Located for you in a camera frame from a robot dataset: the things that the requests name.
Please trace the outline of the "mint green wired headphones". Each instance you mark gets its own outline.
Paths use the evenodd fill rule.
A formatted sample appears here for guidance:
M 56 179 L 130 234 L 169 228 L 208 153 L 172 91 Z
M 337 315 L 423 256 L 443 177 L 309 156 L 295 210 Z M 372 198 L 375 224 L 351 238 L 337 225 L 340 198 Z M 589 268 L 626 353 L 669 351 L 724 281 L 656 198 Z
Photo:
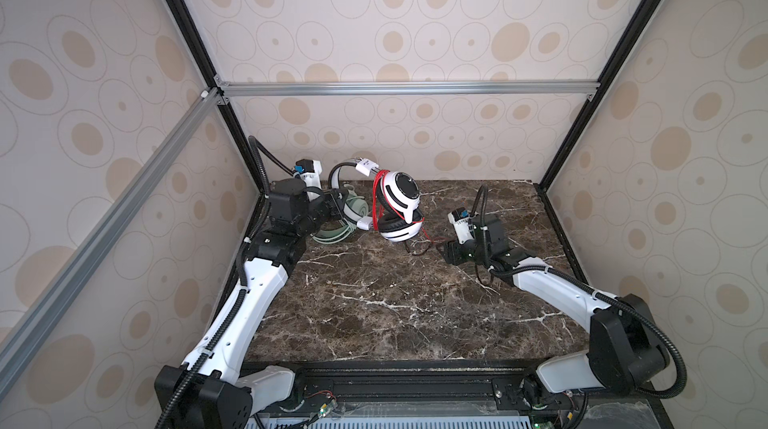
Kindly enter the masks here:
M 343 214 L 340 227 L 331 230 L 320 230 L 312 236 L 312 239 L 322 245 L 333 245 L 343 242 L 357 229 L 357 222 L 370 215 L 367 201 L 358 195 L 352 184 L 345 184 L 347 196 L 344 199 Z

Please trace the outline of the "white black red-cabled headphones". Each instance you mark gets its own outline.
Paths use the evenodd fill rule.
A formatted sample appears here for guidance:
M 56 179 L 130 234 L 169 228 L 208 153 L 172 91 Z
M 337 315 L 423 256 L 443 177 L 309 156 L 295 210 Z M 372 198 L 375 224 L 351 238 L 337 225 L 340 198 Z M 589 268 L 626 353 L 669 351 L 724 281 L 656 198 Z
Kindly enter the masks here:
M 420 252 L 408 241 L 426 233 L 423 230 L 424 215 L 419 209 L 421 192 L 415 180 L 402 171 L 389 171 L 369 159 L 357 158 L 335 165 L 328 176 L 329 186 L 342 191 L 341 219 L 344 216 L 344 199 L 347 190 L 340 182 L 341 170 L 350 167 L 373 179 L 372 201 L 367 202 L 370 215 L 357 222 L 357 230 L 373 231 L 392 243 L 402 243 L 406 252 L 414 257 L 425 255 L 435 241 L 427 240 L 427 246 Z

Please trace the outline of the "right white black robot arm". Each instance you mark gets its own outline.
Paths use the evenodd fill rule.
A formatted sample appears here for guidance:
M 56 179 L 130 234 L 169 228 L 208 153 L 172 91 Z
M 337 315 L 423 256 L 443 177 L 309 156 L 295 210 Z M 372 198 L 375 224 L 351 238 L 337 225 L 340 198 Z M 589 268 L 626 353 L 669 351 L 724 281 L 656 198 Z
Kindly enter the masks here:
M 456 237 L 441 245 L 444 260 L 486 269 L 492 278 L 558 309 L 589 336 L 586 349 L 550 358 L 524 378 L 529 406 L 546 394 L 567 391 L 637 392 L 657 399 L 682 394 L 688 382 L 683 356 L 643 298 L 595 289 L 512 245 L 502 222 L 488 214 L 487 202 L 488 189 L 481 186 L 471 208 L 449 214 Z

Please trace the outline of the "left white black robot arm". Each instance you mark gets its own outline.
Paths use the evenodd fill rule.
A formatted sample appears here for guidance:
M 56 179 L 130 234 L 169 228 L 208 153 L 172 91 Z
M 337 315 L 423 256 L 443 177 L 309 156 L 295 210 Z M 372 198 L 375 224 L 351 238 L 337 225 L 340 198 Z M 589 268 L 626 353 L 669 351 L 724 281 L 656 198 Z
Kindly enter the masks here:
M 164 366 L 154 381 L 162 408 L 159 428 L 244 428 L 263 408 L 287 399 L 295 374 L 269 366 L 242 376 L 251 341 L 267 309 L 306 251 L 307 239 L 343 216 L 345 191 L 305 181 L 317 163 L 300 160 L 287 179 L 271 182 L 263 161 L 272 154 L 248 143 L 263 192 L 257 223 L 235 259 L 238 282 L 201 341 L 177 367 Z

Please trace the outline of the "horizontal aluminium frame bar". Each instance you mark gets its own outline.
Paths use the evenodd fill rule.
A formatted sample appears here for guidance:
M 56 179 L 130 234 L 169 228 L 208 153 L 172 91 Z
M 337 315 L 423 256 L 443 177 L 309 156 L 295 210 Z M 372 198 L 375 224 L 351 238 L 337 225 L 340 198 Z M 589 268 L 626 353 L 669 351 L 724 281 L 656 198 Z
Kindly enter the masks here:
M 223 82 L 220 91 L 237 97 L 364 97 L 594 94 L 597 80 L 390 81 L 390 82 Z

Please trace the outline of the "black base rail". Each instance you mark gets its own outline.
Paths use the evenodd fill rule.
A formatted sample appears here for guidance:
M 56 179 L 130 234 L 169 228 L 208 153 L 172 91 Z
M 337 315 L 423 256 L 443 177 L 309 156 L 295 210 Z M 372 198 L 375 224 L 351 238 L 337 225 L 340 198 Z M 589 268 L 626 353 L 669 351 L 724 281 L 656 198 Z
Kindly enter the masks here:
M 164 367 L 159 428 L 669 428 L 662 405 L 604 389 L 550 392 L 532 360 L 247 362 Z

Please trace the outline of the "left black frame post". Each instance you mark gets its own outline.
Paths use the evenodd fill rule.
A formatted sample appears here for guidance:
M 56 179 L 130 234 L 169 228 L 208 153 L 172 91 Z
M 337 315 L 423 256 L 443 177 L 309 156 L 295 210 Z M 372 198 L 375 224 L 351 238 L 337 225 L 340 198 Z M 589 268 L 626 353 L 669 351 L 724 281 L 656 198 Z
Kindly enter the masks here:
M 192 59 L 202 76 L 207 88 L 219 89 L 217 82 L 217 71 L 210 58 L 207 47 L 203 41 L 197 23 L 193 20 L 192 14 L 185 0 L 164 0 L 168 10 L 181 34 Z M 225 126 L 242 157 L 246 168 L 248 169 L 256 187 L 262 190 L 264 185 L 259 178 L 256 162 L 251 154 L 250 146 L 245 132 L 239 122 L 238 117 L 232 105 L 229 102 L 218 104 L 218 110 Z

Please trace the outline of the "black frame post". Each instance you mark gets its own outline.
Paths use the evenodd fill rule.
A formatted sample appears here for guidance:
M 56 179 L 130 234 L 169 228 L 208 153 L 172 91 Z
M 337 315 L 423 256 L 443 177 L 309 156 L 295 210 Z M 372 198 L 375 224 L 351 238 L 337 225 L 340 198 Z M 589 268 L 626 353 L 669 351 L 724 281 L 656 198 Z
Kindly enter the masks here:
M 618 40 L 616 47 L 598 77 L 599 86 L 596 92 L 589 96 L 577 113 L 577 117 L 567 132 L 553 161 L 545 172 L 541 183 L 537 186 L 541 194 L 546 195 L 557 176 L 563 169 L 567 159 L 577 142 L 586 130 L 600 103 L 607 95 L 616 77 L 635 48 L 643 32 L 657 12 L 663 0 L 640 0 L 630 21 Z
M 217 71 L 210 58 L 207 47 L 203 41 L 197 23 L 193 20 L 192 14 L 185 0 L 164 0 L 168 10 L 181 34 L 192 59 L 202 76 L 207 88 L 219 89 L 217 82 Z M 218 110 L 225 126 L 242 157 L 246 168 L 248 169 L 256 187 L 262 190 L 264 185 L 259 178 L 256 162 L 251 154 L 250 146 L 245 132 L 239 122 L 238 117 L 232 105 L 229 102 L 218 104 Z

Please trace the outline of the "left slanted aluminium frame bar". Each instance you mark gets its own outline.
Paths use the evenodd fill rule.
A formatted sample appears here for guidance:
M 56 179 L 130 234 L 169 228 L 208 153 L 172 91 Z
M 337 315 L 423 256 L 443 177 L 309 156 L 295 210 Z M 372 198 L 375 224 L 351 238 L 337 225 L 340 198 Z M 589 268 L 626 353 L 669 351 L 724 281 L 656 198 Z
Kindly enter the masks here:
M 220 89 L 211 87 L 205 97 L 198 98 L 20 320 L 1 349 L 2 397 L 16 384 L 194 132 L 216 107 L 220 93 Z

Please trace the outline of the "right black frame post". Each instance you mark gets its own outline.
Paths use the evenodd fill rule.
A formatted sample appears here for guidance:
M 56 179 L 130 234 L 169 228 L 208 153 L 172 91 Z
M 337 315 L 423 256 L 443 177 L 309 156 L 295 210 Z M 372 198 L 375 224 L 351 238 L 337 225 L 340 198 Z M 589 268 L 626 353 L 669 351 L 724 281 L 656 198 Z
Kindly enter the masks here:
M 577 113 L 577 117 L 567 132 L 553 161 L 545 172 L 541 183 L 537 186 L 541 194 L 546 195 L 557 176 L 563 169 L 567 159 L 577 142 L 586 130 L 600 103 L 607 95 L 616 77 L 635 48 L 643 32 L 657 12 L 663 0 L 640 0 L 630 21 L 618 40 L 616 47 L 598 77 L 599 86 L 596 92 L 589 96 Z

